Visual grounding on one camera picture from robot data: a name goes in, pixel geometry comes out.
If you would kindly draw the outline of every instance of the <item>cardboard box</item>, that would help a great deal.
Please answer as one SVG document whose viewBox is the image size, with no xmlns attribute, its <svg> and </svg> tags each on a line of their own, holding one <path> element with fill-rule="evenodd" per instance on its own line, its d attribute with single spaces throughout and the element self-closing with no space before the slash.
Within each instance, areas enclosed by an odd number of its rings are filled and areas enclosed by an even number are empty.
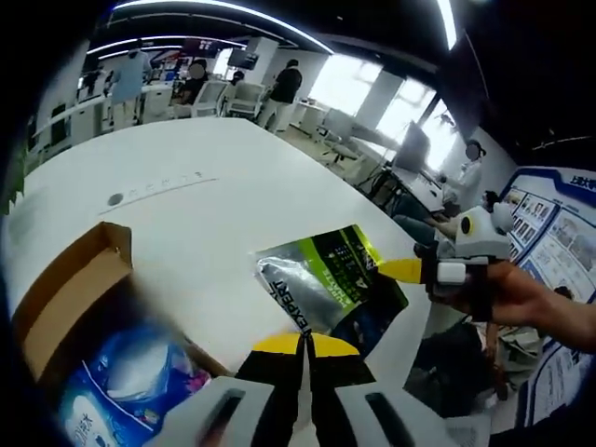
<svg viewBox="0 0 596 447">
<path fill-rule="evenodd" d="M 174 323 L 151 312 L 136 296 L 132 271 L 130 229 L 99 223 L 52 261 L 20 302 L 12 319 L 16 338 L 52 406 L 82 359 L 147 315 L 167 326 L 198 367 L 214 376 L 231 375 Z"/>
</svg>

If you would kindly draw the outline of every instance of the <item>white table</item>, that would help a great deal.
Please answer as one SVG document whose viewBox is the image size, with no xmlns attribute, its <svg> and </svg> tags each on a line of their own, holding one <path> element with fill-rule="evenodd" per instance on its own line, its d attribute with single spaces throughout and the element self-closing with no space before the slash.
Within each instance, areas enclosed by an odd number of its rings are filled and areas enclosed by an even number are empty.
<svg viewBox="0 0 596 447">
<path fill-rule="evenodd" d="M 384 147 L 375 142 L 367 142 L 361 138 L 352 137 L 351 141 L 357 145 L 363 155 L 373 160 L 376 164 L 384 165 L 386 162 L 390 163 L 397 153 L 395 149 Z"/>
<path fill-rule="evenodd" d="M 371 176 L 371 173 L 379 172 L 379 165 L 384 166 L 386 163 L 390 163 L 397 153 L 395 149 L 387 148 L 374 142 L 367 142 L 360 138 L 352 138 L 351 140 L 357 145 L 359 151 L 371 160 L 369 164 L 361 169 L 364 173 L 359 174 L 359 178 L 362 178 L 362 175 L 366 175 L 365 178 L 368 178 Z M 391 174 L 429 212 L 444 210 L 442 190 L 425 175 L 399 168 L 393 168 Z"/>
<path fill-rule="evenodd" d="M 115 193 L 196 171 L 215 180 L 105 212 Z M 166 121 L 83 142 L 26 178 L 3 233 L 11 312 L 50 261 L 100 220 L 132 228 L 143 294 L 231 370 L 255 343 L 294 328 L 254 278 L 252 252 L 353 223 L 385 258 L 413 256 L 413 240 L 369 200 L 249 121 Z M 423 286 L 401 288 L 409 305 L 367 358 L 377 379 L 396 386 L 430 308 Z"/>
<path fill-rule="evenodd" d="M 400 181 L 401 186 L 429 212 L 433 213 L 445 210 L 443 207 L 442 190 L 424 175 L 399 168 L 393 168 L 391 171 Z"/>
<path fill-rule="evenodd" d="M 162 91 L 162 90 L 168 90 L 168 89 L 171 89 L 171 86 L 169 86 L 167 84 L 151 84 L 148 86 L 142 86 L 142 94 L 149 93 L 150 91 Z M 50 128 L 54 124 L 61 122 L 63 119 L 70 117 L 71 115 L 75 114 L 76 112 L 79 112 L 79 111 L 86 109 L 88 107 L 103 105 L 105 102 L 107 102 L 107 100 L 111 96 L 112 96 L 112 94 L 110 93 L 108 95 L 108 98 L 106 98 L 103 95 L 97 96 L 95 98 L 91 98 L 90 100 L 75 104 L 73 107 L 66 109 L 64 112 L 61 112 L 61 113 L 57 114 L 56 116 L 52 116 L 46 122 L 46 124 L 44 124 L 41 128 L 39 128 L 39 130 L 34 134 L 34 137 L 40 135 L 44 130 Z"/>
</svg>

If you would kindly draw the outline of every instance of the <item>computer monitor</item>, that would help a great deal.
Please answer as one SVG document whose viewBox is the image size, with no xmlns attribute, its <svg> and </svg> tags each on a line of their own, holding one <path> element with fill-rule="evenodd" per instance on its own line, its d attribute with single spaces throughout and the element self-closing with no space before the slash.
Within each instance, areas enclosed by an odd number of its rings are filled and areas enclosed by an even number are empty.
<svg viewBox="0 0 596 447">
<path fill-rule="evenodd" d="M 257 53 L 250 53 L 249 51 L 244 51 L 243 49 L 233 49 L 227 65 L 229 67 L 252 70 L 258 60 L 259 55 Z"/>
<path fill-rule="evenodd" d="M 413 121 L 410 122 L 406 138 L 393 158 L 393 168 L 419 173 L 427 162 L 430 139 Z"/>
</svg>

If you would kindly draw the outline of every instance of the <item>window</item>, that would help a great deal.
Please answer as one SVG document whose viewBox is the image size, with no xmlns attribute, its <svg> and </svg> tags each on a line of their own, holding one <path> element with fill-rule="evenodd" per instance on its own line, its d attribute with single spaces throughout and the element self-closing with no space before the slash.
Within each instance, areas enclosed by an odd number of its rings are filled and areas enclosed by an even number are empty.
<svg viewBox="0 0 596 447">
<path fill-rule="evenodd" d="M 213 67 L 213 74 L 220 75 L 222 79 L 227 81 L 232 80 L 232 76 L 234 76 L 234 71 L 236 70 L 233 67 L 227 66 L 230 56 L 232 55 L 232 50 L 233 48 L 224 48 L 221 50 L 215 60 L 215 67 Z"/>
<path fill-rule="evenodd" d="M 355 115 L 369 94 L 381 66 L 341 54 L 330 56 L 310 97 L 348 115 Z"/>
<path fill-rule="evenodd" d="M 417 122 L 427 109 L 435 90 L 408 78 L 403 82 L 376 129 L 402 143 L 410 121 Z"/>
<path fill-rule="evenodd" d="M 430 139 L 427 166 L 440 170 L 443 162 L 454 148 L 457 131 L 455 122 L 443 101 L 439 101 L 422 130 Z"/>
</svg>

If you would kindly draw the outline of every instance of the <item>display board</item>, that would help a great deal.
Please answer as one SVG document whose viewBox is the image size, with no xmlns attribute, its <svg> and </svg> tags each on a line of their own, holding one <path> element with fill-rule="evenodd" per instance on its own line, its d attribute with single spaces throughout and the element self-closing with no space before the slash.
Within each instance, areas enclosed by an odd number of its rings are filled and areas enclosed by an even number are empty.
<svg viewBox="0 0 596 447">
<path fill-rule="evenodd" d="M 504 191 L 511 206 L 511 259 L 550 289 L 565 286 L 574 301 L 596 299 L 596 192 L 593 172 L 520 169 Z M 517 426 L 530 426 L 569 404 L 592 356 L 545 337 L 543 357 L 521 388 Z"/>
</svg>

